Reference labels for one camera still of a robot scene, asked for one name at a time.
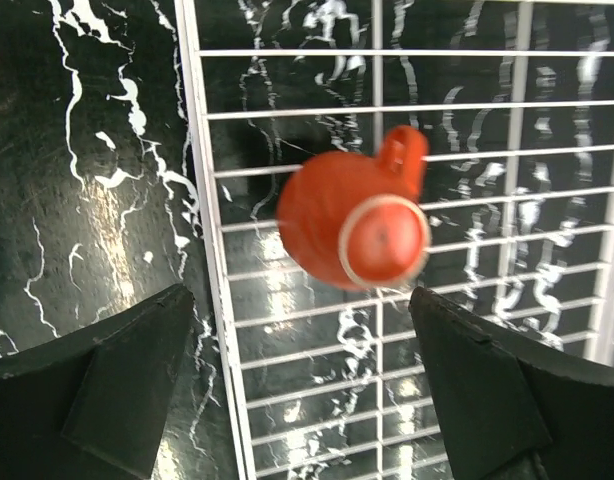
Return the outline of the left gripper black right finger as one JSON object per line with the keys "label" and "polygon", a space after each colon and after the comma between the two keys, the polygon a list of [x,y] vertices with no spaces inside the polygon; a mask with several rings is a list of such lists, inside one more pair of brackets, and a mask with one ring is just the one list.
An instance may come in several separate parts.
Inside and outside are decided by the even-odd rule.
{"label": "left gripper black right finger", "polygon": [[416,288],[414,329],[457,479],[614,479],[614,368]]}

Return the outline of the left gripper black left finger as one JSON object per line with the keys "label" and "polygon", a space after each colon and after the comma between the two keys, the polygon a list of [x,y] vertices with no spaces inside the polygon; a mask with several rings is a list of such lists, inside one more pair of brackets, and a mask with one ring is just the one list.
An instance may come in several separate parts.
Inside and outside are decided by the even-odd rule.
{"label": "left gripper black left finger", "polygon": [[0,479],[150,478],[193,307],[175,284],[1,358]]}

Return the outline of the orange red mug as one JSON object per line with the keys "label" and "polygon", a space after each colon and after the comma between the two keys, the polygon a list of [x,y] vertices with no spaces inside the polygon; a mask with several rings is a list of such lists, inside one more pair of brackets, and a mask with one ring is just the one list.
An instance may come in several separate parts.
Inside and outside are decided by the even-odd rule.
{"label": "orange red mug", "polygon": [[276,208],[288,255],[319,281],[347,291],[414,279],[431,244],[419,206],[427,153],[426,137],[400,125],[374,157],[336,150],[306,161]]}

